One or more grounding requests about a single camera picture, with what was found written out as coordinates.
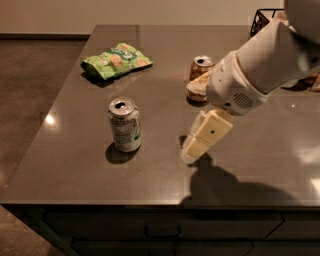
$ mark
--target white robotic arm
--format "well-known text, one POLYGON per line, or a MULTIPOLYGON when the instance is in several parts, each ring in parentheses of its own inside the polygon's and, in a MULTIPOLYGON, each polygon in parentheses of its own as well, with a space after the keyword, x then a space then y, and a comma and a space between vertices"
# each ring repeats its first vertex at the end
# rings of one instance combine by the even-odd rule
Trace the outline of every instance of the white robotic arm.
POLYGON ((207 98, 225 113, 199 115, 202 118, 196 119, 183 144, 181 157, 186 163, 196 161, 232 128, 229 114, 245 115, 283 83, 319 71, 319 10, 320 0, 286 0, 288 22, 273 19, 212 69, 207 98))

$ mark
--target floor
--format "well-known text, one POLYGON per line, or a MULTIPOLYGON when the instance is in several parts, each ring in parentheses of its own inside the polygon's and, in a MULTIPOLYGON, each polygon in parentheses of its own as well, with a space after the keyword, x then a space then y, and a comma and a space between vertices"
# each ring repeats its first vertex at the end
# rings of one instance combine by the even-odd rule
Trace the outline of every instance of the floor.
MULTIPOLYGON (((0 40, 0 197, 85 40, 0 40)), ((1 256, 63 256, 0 206, 1 256)))

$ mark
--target soda can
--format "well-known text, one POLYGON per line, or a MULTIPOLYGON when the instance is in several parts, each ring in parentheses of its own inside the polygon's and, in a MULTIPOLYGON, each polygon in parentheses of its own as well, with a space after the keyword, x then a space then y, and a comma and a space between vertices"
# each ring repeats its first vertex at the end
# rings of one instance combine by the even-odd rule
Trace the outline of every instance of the soda can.
POLYGON ((194 58, 191 64, 190 78, 192 81, 214 67, 212 59, 207 55, 200 55, 194 58))
POLYGON ((141 145, 139 111, 132 99, 121 97, 109 105, 109 121, 114 144, 119 151, 131 152, 141 145))

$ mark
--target chip bag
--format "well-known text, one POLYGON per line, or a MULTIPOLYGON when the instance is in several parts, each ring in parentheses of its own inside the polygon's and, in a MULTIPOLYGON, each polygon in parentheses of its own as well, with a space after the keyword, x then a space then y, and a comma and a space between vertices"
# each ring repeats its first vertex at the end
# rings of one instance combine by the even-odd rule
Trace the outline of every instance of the chip bag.
POLYGON ((107 80, 134 69, 151 66, 152 61, 134 47, 120 43, 99 56, 90 56, 81 62, 90 77, 107 80))

